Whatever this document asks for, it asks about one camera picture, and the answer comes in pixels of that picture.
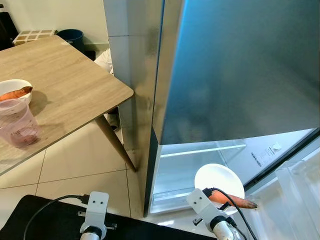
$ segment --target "tile floor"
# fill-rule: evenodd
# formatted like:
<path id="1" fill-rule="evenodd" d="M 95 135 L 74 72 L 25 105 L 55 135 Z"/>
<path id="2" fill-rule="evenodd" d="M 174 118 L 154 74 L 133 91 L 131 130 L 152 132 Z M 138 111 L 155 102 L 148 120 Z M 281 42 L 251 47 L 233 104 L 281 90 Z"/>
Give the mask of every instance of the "tile floor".
<path id="1" fill-rule="evenodd" d="M 53 199 L 92 191 L 109 193 L 109 213 L 211 236 L 203 223 L 193 225 L 192 210 L 143 218 L 136 174 L 94 122 L 0 176 L 0 229 L 24 195 Z M 77 199 L 65 202 L 82 205 Z"/>

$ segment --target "pink plastic cup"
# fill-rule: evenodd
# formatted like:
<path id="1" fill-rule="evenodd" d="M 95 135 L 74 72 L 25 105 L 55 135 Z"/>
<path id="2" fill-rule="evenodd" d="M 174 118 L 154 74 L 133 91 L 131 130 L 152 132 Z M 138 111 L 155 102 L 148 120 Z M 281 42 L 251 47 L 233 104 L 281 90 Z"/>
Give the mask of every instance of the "pink plastic cup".
<path id="1" fill-rule="evenodd" d="M 23 99 L 0 101 L 0 137 L 15 147 L 34 143 L 40 127 Z"/>

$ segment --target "white bowl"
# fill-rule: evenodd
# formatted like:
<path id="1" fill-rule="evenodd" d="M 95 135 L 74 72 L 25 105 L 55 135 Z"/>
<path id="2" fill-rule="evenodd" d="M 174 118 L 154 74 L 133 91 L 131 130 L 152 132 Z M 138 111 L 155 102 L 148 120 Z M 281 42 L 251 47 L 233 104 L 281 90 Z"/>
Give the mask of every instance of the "white bowl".
<path id="1" fill-rule="evenodd" d="M 239 177 L 226 166 L 211 163 L 203 165 L 196 172 L 194 177 L 194 186 L 197 189 L 218 188 L 227 194 L 244 199 L 245 190 Z M 212 202 L 217 208 L 222 204 Z M 225 213 L 228 215 L 234 214 L 237 209 L 234 206 L 229 206 Z"/>
<path id="2" fill-rule="evenodd" d="M 31 83 L 26 81 L 26 80 L 22 80 L 22 79 L 10 79 L 10 80 L 5 80 L 5 81 L 0 81 L 0 96 L 11 92 L 11 91 L 15 91 L 15 90 L 19 90 L 23 87 L 27 87 L 30 86 L 32 87 Z M 19 97 L 19 99 L 25 99 L 26 103 L 29 104 L 31 101 L 31 97 L 32 97 L 32 92 Z"/>

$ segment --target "orange carrot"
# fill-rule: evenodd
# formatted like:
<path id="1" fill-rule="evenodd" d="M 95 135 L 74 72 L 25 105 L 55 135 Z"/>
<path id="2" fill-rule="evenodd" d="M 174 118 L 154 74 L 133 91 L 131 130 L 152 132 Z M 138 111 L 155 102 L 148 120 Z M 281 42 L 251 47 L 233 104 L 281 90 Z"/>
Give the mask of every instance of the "orange carrot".
<path id="1" fill-rule="evenodd" d="M 0 96 L 0 102 L 8 99 L 18 99 L 32 91 L 32 86 L 25 86 L 19 90 L 10 91 Z"/>
<path id="2" fill-rule="evenodd" d="M 252 201 L 248 201 L 245 200 L 243 198 L 237 197 L 237 196 L 233 196 L 228 194 L 229 197 L 235 202 L 235 204 L 239 207 L 239 208 L 243 208 L 243 209 L 256 209 L 258 207 L 257 204 L 255 204 Z M 221 192 L 214 190 L 212 191 L 212 195 L 209 197 L 209 199 L 212 202 L 216 202 L 219 204 L 225 204 L 226 202 L 229 202 L 229 204 L 231 206 L 233 206 L 232 202 L 225 196 L 223 195 Z"/>

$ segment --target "trash bin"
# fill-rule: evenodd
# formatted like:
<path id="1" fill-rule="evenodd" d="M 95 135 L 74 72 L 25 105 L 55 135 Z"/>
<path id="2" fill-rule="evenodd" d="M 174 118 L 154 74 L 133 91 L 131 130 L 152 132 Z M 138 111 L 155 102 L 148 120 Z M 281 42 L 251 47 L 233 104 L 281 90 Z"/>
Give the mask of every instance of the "trash bin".
<path id="1" fill-rule="evenodd" d="M 57 35 L 68 42 L 71 46 L 78 49 L 81 53 L 85 52 L 83 42 L 84 33 L 78 29 L 65 29 L 59 31 Z"/>

